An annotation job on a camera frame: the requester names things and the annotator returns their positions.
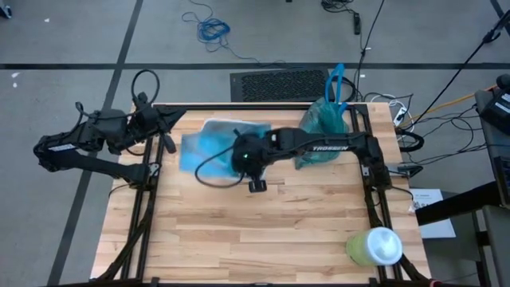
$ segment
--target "blue cable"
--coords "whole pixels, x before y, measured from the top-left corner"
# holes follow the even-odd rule
[[[201,21],[195,12],[186,12],[181,15],[181,19],[184,22],[194,22],[197,23],[197,40],[206,46],[206,50],[209,53],[214,53],[219,49],[227,49],[229,50],[235,57],[241,60],[252,60],[255,61],[262,67],[274,65],[274,64],[286,64],[283,60],[277,60],[273,63],[263,65],[258,59],[255,57],[242,57],[236,54],[230,47],[229,41],[226,35],[230,32],[230,26],[224,21],[213,18],[213,8],[207,4],[197,3],[193,0],[188,0],[190,3],[195,4],[197,6],[207,7],[210,11],[209,16]],[[191,19],[185,19],[187,15],[193,16]]]

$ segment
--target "white power strip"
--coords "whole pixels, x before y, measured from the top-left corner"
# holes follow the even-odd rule
[[[400,110],[397,112],[397,116],[395,116],[395,118],[393,119],[393,124],[395,125],[395,127],[399,126],[402,121],[404,120],[404,118],[406,117],[406,113],[407,113],[407,108],[400,108]]]

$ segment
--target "teal plastic bag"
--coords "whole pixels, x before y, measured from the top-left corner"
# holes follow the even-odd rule
[[[326,81],[326,91],[324,98],[318,99],[306,111],[300,122],[300,128],[308,133],[345,133],[349,131],[347,124],[343,121],[342,115],[347,108],[347,103],[340,103],[342,96],[340,83],[342,82],[344,67],[343,64],[338,64]],[[335,102],[329,101],[329,85],[332,83],[332,78],[338,75],[338,82],[336,85],[336,98]],[[339,156],[339,151],[309,151],[302,156],[294,158],[294,166],[297,170],[310,164],[326,163],[330,160],[336,159]]]

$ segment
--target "wooden table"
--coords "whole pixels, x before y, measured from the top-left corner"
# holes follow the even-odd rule
[[[387,104],[367,106],[386,163],[402,162]],[[354,154],[344,152],[333,162],[300,171],[291,160],[277,162],[267,170],[268,190],[259,194],[250,194],[246,184],[227,190],[205,187],[179,171],[181,136],[198,132],[205,119],[270,122],[280,128],[296,127],[303,113],[210,110],[184,115],[171,131],[178,152],[163,156],[145,281],[367,283],[377,277],[376,268],[357,266],[345,252],[351,235],[370,228]],[[133,150],[143,149],[139,145]],[[141,158],[123,154],[120,162],[139,163]],[[393,183],[408,188],[406,179],[394,177]],[[121,184],[116,180],[113,186]],[[112,194],[92,277],[105,271],[126,242],[134,198],[135,192],[127,188]],[[429,277],[418,224],[408,211],[410,196],[388,191],[387,202],[405,254]],[[133,260],[132,276],[135,266]]]

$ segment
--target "white lid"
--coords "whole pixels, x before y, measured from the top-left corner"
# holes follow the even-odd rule
[[[402,241],[386,227],[372,229],[365,243],[368,255],[377,265],[393,265],[402,257]]]

